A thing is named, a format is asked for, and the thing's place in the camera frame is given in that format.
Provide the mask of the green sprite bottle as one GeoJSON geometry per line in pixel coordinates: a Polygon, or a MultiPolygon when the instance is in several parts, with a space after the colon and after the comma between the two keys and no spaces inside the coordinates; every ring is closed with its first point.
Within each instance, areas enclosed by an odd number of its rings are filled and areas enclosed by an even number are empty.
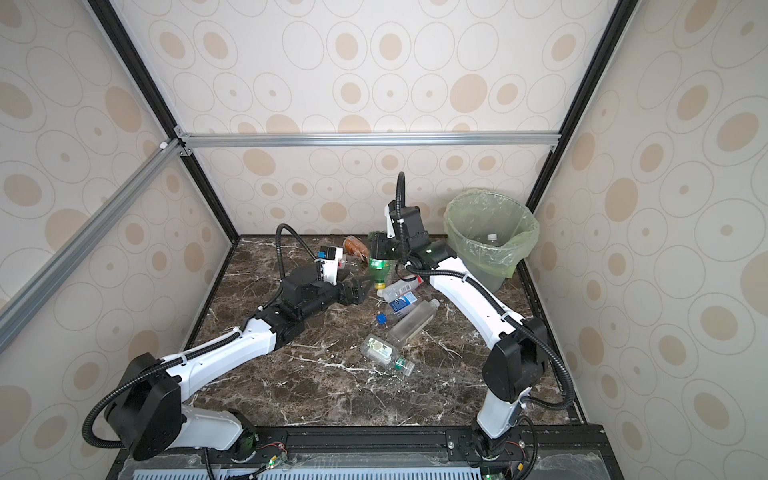
{"type": "Polygon", "coordinates": [[[377,291],[384,290],[387,287],[387,279],[391,271],[391,261],[388,259],[370,258],[368,262],[368,273],[371,276],[374,287],[377,291]]]}

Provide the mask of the red cap white bottle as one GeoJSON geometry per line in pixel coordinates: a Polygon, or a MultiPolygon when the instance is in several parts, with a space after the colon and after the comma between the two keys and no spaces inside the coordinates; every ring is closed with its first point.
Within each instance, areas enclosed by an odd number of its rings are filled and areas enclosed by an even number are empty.
{"type": "Polygon", "coordinates": [[[422,283],[423,280],[419,276],[415,276],[409,280],[400,279],[380,290],[380,297],[383,298],[385,302],[389,303],[415,290],[422,283]]]}

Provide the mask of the green cap clear bottle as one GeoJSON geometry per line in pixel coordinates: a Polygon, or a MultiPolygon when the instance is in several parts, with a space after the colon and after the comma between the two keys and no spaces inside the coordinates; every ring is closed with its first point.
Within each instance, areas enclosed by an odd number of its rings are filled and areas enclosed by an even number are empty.
{"type": "Polygon", "coordinates": [[[367,336],[360,349],[365,357],[382,366],[391,367],[406,377],[410,376],[415,368],[415,364],[405,358],[397,347],[375,335],[367,336]]]}

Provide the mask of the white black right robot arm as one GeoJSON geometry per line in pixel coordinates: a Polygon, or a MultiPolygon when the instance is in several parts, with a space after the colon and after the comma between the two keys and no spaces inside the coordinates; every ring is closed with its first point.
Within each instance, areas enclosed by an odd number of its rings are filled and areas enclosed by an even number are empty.
{"type": "Polygon", "coordinates": [[[372,235],[374,260],[396,260],[406,269],[404,279],[419,279],[440,292],[470,321],[489,349],[482,368],[488,391],[476,417],[482,438],[496,441],[507,435],[523,413],[531,388],[543,376],[549,357],[545,327],[526,321],[484,287],[444,241],[432,241],[420,209],[402,199],[384,207],[387,228],[372,235]]]}

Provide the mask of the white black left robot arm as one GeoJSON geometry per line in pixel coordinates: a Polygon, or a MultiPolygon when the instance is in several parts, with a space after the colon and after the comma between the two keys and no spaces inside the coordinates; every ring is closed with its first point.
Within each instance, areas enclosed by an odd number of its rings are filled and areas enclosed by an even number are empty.
{"type": "Polygon", "coordinates": [[[118,386],[96,406],[116,440],[85,439],[97,448],[124,448],[135,460],[148,460],[174,448],[234,450],[244,442],[246,425],[229,411],[187,405],[194,393],[229,371],[287,345],[308,319],[330,306],[360,305],[374,281],[341,270],[333,283],[312,267],[298,267],[281,282],[277,299],[232,332],[193,349],[156,358],[141,354],[128,365],[118,386]]]}

